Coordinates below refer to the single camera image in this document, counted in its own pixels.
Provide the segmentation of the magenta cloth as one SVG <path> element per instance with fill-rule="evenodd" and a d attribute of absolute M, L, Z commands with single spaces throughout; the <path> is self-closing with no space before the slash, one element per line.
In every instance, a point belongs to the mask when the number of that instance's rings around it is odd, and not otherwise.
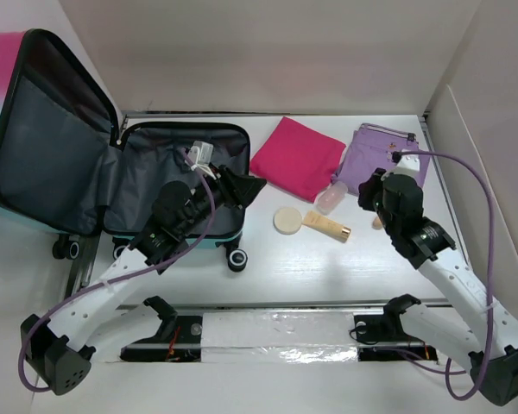
<path fill-rule="evenodd" d="M 346 145 L 284 117 L 256 152 L 250 170 L 309 203 L 330 183 Z"/>

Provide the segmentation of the round cream compact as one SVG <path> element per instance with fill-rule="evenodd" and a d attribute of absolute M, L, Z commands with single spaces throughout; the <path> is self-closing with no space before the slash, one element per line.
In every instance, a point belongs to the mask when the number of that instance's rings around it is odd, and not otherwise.
<path fill-rule="evenodd" d="M 275 229 L 283 235 L 297 233 L 302 225 L 302 215 L 293 207 L 281 207 L 273 217 Z"/>

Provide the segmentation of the small beige makeup sponge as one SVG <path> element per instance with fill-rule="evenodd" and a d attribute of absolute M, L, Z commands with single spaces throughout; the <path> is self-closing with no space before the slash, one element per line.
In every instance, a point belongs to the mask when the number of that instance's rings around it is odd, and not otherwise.
<path fill-rule="evenodd" d="M 372 228 L 373 229 L 376 229 L 376 230 L 379 230 L 379 229 L 382 229 L 383 228 L 383 224 L 382 224 L 382 221 L 380 219 L 379 216 L 376 216 L 372 222 Z"/>

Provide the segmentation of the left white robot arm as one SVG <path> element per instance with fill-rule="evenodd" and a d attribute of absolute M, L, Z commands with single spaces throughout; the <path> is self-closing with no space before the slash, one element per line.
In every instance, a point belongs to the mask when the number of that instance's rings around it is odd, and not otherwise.
<path fill-rule="evenodd" d="M 245 210 L 266 179 L 234 173 L 227 166 L 192 165 L 200 184 L 166 183 L 151 215 L 129 246 L 98 279 L 20 326 L 17 373 L 29 391 L 72 391 L 90 372 L 92 357 L 119 319 L 117 308 L 150 280 L 197 247 L 187 238 L 204 224 L 210 229 L 219 208 Z"/>

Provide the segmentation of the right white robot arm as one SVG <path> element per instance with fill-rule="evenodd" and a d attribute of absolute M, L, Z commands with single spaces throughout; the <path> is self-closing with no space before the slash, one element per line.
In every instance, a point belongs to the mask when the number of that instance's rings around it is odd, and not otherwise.
<path fill-rule="evenodd" d="M 396 252 L 444 294 L 466 325 L 404 294 L 384 306 L 384 334 L 430 343 L 461 366 L 494 405 L 516 398 L 518 320 L 488 293 L 445 230 L 423 215 L 423 191 L 415 179 L 377 168 L 359 186 L 358 204 L 377 214 Z"/>

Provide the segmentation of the beige cosmetic tube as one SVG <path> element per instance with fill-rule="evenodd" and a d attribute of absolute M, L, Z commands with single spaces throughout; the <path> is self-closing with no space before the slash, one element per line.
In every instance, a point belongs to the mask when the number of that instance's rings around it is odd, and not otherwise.
<path fill-rule="evenodd" d="M 318 232 L 328 235 L 340 242 L 346 242 L 351 235 L 351 229 L 349 227 L 337 223 L 312 210 L 306 213 L 302 223 L 308 228 L 315 229 Z"/>

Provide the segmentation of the purple trousers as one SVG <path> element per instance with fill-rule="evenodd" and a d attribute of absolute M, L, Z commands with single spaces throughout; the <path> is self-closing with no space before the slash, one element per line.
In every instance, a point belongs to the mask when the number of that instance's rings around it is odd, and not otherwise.
<path fill-rule="evenodd" d="M 354 131 L 351 144 L 332 175 L 332 183 L 344 183 L 348 192 L 357 196 L 358 187 L 367 181 L 377 168 L 389 171 L 395 167 L 392 161 L 393 152 L 419 149 L 416 135 L 412 132 L 362 123 Z"/>

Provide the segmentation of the translucent pink travel bottle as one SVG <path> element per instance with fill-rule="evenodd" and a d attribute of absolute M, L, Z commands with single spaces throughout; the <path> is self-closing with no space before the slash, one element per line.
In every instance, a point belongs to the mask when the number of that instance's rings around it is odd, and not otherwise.
<path fill-rule="evenodd" d="M 345 183 L 341 181 L 334 182 L 327 188 L 316 202 L 317 210 L 323 214 L 330 214 L 345 198 L 348 188 Z"/>

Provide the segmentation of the pink and teal kids suitcase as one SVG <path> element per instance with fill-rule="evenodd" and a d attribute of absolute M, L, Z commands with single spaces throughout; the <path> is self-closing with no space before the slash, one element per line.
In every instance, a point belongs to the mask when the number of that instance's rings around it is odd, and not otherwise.
<path fill-rule="evenodd" d="M 183 154 L 200 141 L 212 145 L 213 165 L 249 171 L 250 137 L 241 127 L 122 129 L 113 102 L 58 35 L 0 33 L 0 209 L 57 233 L 55 258 L 76 258 L 78 238 L 100 233 L 120 255 L 167 182 L 199 183 Z"/>

